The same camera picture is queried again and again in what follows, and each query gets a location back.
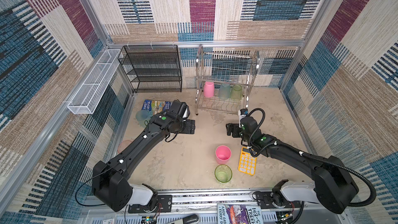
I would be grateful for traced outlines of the pink cup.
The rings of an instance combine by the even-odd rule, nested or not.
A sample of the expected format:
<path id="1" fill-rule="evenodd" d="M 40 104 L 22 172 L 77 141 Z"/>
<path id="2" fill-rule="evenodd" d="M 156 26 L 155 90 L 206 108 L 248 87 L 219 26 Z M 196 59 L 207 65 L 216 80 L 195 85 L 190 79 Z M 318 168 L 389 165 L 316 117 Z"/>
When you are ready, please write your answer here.
<path id="1" fill-rule="evenodd" d="M 231 158 L 231 149 L 228 146 L 220 145 L 217 147 L 216 151 L 216 161 L 218 164 L 227 164 Z"/>
<path id="2" fill-rule="evenodd" d="M 203 87 L 204 97 L 211 98 L 215 95 L 215 84 L 214 82 L 205 82 Z"/>

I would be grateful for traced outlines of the green translucent cup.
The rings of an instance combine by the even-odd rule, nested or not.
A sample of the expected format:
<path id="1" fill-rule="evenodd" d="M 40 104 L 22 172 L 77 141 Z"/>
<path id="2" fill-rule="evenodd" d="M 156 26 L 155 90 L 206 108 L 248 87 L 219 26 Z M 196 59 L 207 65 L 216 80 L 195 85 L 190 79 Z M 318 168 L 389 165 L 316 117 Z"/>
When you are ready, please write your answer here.
<path id="1" fill-rule="evenodd" d="M 232 179 L 232 170 L 225 164 L 220 164 L 215 168 L 215 178 L 220 183 L 228 183 Z"/>
<path id="2" fill-rule="evenodd" d="M 243 87 L 239 84 L 232 86 L 230 98 L 233 100 L 240 101 L 243 97 Z"/>

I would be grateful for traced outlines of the teal translucent cup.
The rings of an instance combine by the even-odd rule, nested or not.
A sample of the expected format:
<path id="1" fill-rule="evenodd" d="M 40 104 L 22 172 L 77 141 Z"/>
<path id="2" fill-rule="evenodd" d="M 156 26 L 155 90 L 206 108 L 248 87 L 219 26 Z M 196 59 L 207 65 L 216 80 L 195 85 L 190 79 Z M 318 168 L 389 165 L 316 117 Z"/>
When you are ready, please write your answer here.
<path id="1" fill-rule="evenodd" d="M 231 94 L 230 84 L 222 83 L 219 87 L 218 97 L 221 100 L 228 100 Z"/>

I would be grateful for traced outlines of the green translucent cup front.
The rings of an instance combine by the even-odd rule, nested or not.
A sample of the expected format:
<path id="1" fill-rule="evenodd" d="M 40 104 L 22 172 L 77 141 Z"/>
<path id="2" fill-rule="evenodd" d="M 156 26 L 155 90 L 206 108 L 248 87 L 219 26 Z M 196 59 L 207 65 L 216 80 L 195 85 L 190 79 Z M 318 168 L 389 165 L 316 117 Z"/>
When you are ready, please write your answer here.
<path id="1" fill-rule="evenodd" d="M 232 179 L 232 170 L 225 164 L 220 164 L 215 168 L 215 178 L 220 183 L 228 183 Z"/>

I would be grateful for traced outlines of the silver wire dish rack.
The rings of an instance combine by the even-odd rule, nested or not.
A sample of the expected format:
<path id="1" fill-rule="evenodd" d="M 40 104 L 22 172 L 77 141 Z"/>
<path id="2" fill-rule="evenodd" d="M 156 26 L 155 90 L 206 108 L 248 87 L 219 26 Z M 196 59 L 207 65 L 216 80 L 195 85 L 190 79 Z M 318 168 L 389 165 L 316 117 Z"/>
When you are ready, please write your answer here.
<path id="1" fill-rule="evenodd" d="M 195 59 L 195 114 L 200 110 L 215 111 L 225 114 L 237 114 L 239 110 L 248 108 L 249 97 L 255 85 L 260 69 L 260 54 L 255 50 L 244 55 L 235 51 L 205 51 L 199 45 Z M 215 95 L 211 98 L 204 97 L 203 87 L 205 82 L 214 82 Z M 230 84 L 231 89 L 235 84 L 243 87 L 243 97 L 240 101 L 229 98 L 221 100 L 218 97 L 219 87 L 222 83 Z"/>

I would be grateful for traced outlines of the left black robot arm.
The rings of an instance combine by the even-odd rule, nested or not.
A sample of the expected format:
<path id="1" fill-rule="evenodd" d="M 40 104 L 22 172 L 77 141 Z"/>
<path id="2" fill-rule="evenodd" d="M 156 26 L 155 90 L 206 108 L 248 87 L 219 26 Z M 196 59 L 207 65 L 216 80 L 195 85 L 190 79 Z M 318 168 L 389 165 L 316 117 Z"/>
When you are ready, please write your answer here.
<path id="1" fill-rule="evenodd" d="M 107 163 L 99 161 L 93 168 L 92 193 L 101 205 L 114 212 L 126 206 L 140 205 L 153 211 L 158 203 L 158 192 L 145 184 L 131 185 L 129 179 L 140 162 L 161 141 L 170 142 L 170 135 L 194 134 L 194 120 L 185 102 L 174 100 L 169 109 L 152 116 L 142 133 L 120 154 Z"/>

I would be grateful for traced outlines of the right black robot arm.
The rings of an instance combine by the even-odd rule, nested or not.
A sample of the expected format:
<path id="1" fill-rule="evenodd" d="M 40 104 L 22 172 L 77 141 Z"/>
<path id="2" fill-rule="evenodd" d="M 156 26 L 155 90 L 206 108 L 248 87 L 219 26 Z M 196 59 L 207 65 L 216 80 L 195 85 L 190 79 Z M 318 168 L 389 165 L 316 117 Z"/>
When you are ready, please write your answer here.
<path id="1" fill-rule="evenodd" d="M 280 181 L 273 188 L 274 202 L 301 201 L 321 204 L 327 210 L 341 214 L 347 207 L 364 207 L 377 196 L 372 182 L 357 171 L 346 167 L 335 157 L 313 155 L 295 148 L 280 139 L 261 132 L 265 112 L 261 108 L 239 111 L 239 122 L 226 125 L 227 135 L 240 138 L 254 158 L 263 155 L 281 161 L 311 178 L 311 183 L 297 184 Z"/>

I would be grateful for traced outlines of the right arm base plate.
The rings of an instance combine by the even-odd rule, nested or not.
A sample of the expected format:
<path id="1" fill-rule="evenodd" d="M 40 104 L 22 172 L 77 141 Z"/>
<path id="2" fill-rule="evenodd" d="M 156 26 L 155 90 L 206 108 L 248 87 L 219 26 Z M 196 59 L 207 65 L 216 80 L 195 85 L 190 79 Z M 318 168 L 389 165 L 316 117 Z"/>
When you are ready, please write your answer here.
<path id="1" fill-rule="evenodd" d="M 290 202 L 283 197 L 281 193 L 272 191 L 255 191 L 252 198 L 258 203 L 262 209 L 272 208 L 291 208 L 299 209 L 302 205 L 300 201 Z"/>

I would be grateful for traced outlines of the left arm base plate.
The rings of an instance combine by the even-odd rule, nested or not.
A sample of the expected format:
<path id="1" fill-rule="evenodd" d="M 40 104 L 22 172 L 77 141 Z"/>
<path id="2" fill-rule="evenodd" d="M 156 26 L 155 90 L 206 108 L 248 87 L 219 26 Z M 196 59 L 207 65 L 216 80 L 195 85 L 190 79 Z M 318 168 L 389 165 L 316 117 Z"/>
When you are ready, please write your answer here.
<path id="1" fill-rule="evenodd" d="M 170 213 L 172 211 L 173 196 L 159 195 L 155 204 L 149 203 L 148 206 L 130 205 L 127 212 L 129 214 L 154 214 L 154 213 Z"/>

